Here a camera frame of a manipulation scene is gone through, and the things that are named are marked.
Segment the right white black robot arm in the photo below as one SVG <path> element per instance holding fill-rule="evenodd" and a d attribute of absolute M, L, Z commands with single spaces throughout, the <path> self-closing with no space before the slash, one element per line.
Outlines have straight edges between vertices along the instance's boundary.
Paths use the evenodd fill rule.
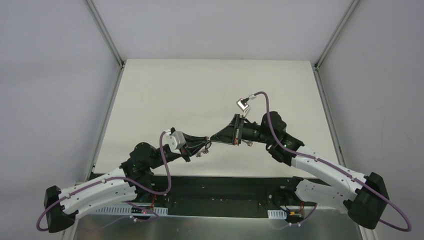
<path fill-rule="evenodd" d="M 287 124 L 276 111 L 264 114 L 260 124 L 235 114 L 231 122 L 212 135 L 212 142 L 238 145 L 242 141 L 265 144 L 266 151 L 284 163 L 315 176 L 324 184 L 294 177 L 295 184 L 284 190 L 290 205 L 300 201 L 313 202 L 346 213 L 355 223 L 375 229 L 387 206 L 384 179 L 377 173 L 365 175 L 320 157 L 302 141 L 286 132 Z"/>

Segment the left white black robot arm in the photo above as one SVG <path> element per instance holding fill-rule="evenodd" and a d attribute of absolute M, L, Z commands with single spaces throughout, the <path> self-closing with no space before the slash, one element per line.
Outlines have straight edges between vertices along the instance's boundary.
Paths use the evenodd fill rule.
<path fill-rule="evenodd" d="M 127 161 L 112 171 L 80 185 L 59 188 L 54 185 L 46 189 L 44 211 L 37 219 L 36 229 L 40 232 L 58 233 L 71 227 L 86 214 L 110 204 L 138 199 L 147 202 L 152 195 L 166 195 L 171 191 L 172 179 L 168 164 L 197 153 L 207 151 L 212 141 L 207 136 L 192 136 L 173 129 L 163 131 L 156 148 L 140 142 L 129 154 Z M 165 167 L 167 187 L 154 190 L 150 182 L 152 170 Z"/>

